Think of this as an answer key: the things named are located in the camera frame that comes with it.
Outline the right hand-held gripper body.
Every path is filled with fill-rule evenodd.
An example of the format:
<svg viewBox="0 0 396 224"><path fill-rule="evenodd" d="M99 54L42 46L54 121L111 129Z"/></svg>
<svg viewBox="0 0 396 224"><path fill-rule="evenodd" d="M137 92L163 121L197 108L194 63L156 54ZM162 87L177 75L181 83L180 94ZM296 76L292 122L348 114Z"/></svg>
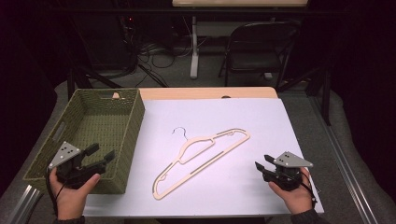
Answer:
<svg viewBox="0 0 396 224"><path fill-rule="evenodd" d="M266 182L274 182L281 189L291 191L297 189L303 182L302 168L311 168L314 164L291 152L285 151L275 158L275 170L266 170Z"/></svg>

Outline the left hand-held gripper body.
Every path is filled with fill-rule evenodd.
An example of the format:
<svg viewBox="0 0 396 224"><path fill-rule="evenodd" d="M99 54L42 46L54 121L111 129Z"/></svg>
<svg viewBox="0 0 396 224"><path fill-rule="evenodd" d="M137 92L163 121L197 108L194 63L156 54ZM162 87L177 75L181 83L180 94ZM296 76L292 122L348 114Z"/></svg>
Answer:
<svg viewBox="0 0 396 224"><path fill-rule="evenodd" d="M79 189L93 175L101 175L106 171L106 168L95 168L93 166L94 162L83 165L83 160L89 157L85 156L83 151L84 149L77 148L68 142L63 142L48 165L50 170L53 168L57 169L58 181L71 189Z"/></svg>

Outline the person's right hand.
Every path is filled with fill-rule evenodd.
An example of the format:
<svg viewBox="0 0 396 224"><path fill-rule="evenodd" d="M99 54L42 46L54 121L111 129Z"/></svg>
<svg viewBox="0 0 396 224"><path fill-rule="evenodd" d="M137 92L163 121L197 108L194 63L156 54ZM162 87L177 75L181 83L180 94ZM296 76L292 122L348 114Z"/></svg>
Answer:
<svg viewBox="0 0 396 224"><path fill-rule="evenodd" d="M310 192L310 174L305 168L301 169L301 173L303 182L297 189L292 191L283 190L274 182L269 183L270 189L283 200L293 215L313 208L312 195Z"/></svg>

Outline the person's left hand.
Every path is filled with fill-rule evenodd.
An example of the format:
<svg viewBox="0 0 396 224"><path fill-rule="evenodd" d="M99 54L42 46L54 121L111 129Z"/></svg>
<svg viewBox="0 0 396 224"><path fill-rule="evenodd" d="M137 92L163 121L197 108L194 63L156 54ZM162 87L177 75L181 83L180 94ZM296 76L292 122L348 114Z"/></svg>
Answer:
<svg viewBox="0 0 396 224"><path fill-rule="evenodd" d="M88 194L94 189L101 176L93 175L79 189L68 189L58 181L57 169L54 168L49 175L49 183L57 207L56 219L70 219L83 216Z"/></svg>

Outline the white paper sheet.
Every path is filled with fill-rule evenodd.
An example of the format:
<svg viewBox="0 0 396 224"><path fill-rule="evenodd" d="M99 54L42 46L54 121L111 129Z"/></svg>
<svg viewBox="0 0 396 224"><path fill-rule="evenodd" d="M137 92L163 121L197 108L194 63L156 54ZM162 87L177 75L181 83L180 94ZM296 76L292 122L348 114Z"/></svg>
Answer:
<svg viewBox="0 0 396 224"><path fill-rule="evenodd" d="M288 151L302 153L283 102L269 98L210 100L147 100L127 190L119 195L92 194L88 217L258 217L287 213L282 200L262 179L255 162L273 166ZM187 139L229 129L248 131L250 138L206 167L161 200L152 195L158 174L177 156ZM185 165L177 164L158 186L163 192L188 172L238 141L242 134L224 136ZM208 146L191 146L184 159Z"/></svg>

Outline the green woven basket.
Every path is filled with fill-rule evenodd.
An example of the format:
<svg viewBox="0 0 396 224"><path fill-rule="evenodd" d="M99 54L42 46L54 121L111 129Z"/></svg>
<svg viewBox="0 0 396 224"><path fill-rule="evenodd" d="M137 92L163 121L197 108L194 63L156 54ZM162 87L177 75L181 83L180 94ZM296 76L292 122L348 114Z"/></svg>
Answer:
<svg viewBox="0 0 396 224"><path fill-rule="evenodd" d="M125 192L137 137L145 114L138 89L78 89L39 149L23 180L36 189L46 188L45 173L61 144L84 149L97 143L99 150L83 159L84 165L100 161L113 151L115 158L92 191Z"/></svg>

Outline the beige clothes hanger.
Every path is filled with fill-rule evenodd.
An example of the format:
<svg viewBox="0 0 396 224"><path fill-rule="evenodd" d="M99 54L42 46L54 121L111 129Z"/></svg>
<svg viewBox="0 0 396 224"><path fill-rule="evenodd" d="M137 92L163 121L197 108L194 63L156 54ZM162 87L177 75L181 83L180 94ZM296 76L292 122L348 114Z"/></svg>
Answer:
<svg viewBox="0 0 396 224"><path fill-rule="evenodd" d="M158 191L159 184L166 179L166 177L168 176L169 172L177 164L180 164L180 165L187 164L189 161L194 160L197 156L201 155L202 153L204 153L205 151L207 151L211 147L213 147L216 144L216 141L218 139L220 139L221 137L234 136L236 133L242 134L242 137L238 141L232 143L228 147L225 147L221 152L217 153L212 158L210 158L207 161L205 161L202 164L200 164L193 171L188 172L185 176L183 176L180 180L178 180L175 184L170 186L165 191L163 191L163 192L159 192ZM215 161L219 160L220 158L225 156L227 153L229 153L230 151L234 150L236 147L239 147L240 145L245 143L250 138L250 136L251 136L251 134L248 131L245 131L243 129L234 128L234 129L229 129L229 130L223 131L221 133L215 133L215 134L212 134L212 135L209 135L209 136L197 136L197 137L194 137L194 138L191 138L191 139L187 139L186 142L180 148L177 156L170 162L169 165L167 165L158 174L158 176L153 181L153 184L152 184L152 195L153 195L153 198L155 200L161 200L162 198L167 196L169 193L171 193L172 191L174 191L175 189L177 189L178 187L183 185L185 182L190 180L192 177L194 177L197 174L199 174L200 172L202 172L206 167L208 167L209 165L213 164ZM194 146L194 145L196 145L198 143L203 143L203 142L207 142L208 146L203 147L202 149L198 150L193 155L191 155L189 158L184 159L184 155L186 154L186 152L188 151L188 149L191 146Z"/></svg>

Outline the black metal stand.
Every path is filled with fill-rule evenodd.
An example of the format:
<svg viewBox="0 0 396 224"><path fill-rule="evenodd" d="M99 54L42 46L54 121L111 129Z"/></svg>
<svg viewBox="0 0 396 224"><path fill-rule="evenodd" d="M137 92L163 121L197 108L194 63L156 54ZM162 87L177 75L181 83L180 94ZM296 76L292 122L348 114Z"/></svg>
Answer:
<svg viewBox="0 0 396 224"><path fill-rule="evenodd" d="M303 80L308 79L305 94L307 96L317 96L321 93L320 115L325 123L330 126L330 95L331 95L331 70L325 67L315 67L307 73L287 81L277 88L279 92L286 91Z"/></svg>
<svg viewBox="0 0 396 224"><path fill-rule="evenodd" d="M98 80L109 88L119 89L120 85L99 75L85 66L73 66L67 75L68 99L71 99L76 89L92 89L90 79Z"/></svg>

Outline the black folding chair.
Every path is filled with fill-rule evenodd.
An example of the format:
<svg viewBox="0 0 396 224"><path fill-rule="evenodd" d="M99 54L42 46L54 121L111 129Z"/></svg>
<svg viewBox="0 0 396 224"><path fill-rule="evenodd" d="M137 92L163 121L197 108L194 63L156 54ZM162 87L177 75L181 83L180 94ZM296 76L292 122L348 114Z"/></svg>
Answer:
<svg viewBox="0 0 396 224"><path fill-rule="evenodd" d="M293 21L252 22L237 27L225 47L219 77L224 75L224 86L230 74L277 74L279 87L300 25Z"/></svg>

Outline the white desk leg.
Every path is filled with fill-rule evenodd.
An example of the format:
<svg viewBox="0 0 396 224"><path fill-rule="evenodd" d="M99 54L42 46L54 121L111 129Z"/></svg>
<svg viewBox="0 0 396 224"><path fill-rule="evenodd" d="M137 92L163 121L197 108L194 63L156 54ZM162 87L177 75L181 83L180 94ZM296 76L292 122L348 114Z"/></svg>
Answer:
<svg viewBox="0 0 396 224"><path fill-rule="evenodd" d="M198 37L197 37L197 21L195 17L191 18L191 43L192 43L192 54L191 54L191 79L198 78L198 63L199 63L199 52L198 52Z"/></svg>

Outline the long aluminium rail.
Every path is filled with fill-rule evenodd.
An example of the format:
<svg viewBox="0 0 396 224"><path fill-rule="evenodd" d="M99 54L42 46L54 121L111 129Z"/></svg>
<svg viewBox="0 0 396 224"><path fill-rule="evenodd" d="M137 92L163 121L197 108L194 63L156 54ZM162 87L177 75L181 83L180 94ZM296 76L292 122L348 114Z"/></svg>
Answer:
<svg viewBox="0 0 396 224"><path fill-rule="evenodd" d="M321 106L316 97L308 98L313 110L316 114L316 117L319 120L322 129L327 135L331 143L331 152L334 156L334 160L337 164L337 167L341 173L341 176L346 183L346 187L348 192L361 216L361 219L364 224L378 224L377 218L368 203L366 196L364 195L361 185L359 184L355 174L353 173L351 166L349 165L347 158L341 148L341 145L336 138L336 135L331 126L325 121L325 119L321 115Z"/></svg>

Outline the short aluminium rail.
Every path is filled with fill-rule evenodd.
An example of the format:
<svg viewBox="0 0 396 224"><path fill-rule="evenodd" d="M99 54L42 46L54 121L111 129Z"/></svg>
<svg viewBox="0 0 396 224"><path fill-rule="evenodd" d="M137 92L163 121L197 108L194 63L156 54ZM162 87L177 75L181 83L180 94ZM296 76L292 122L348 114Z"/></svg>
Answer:
<svg viewBox="0 0 396 224"><path fill-rule="evenodd" d="M9 215L6 224L28 224L35 206L43 196L43 193L28 185L22 194L14 210Z"/></svg>

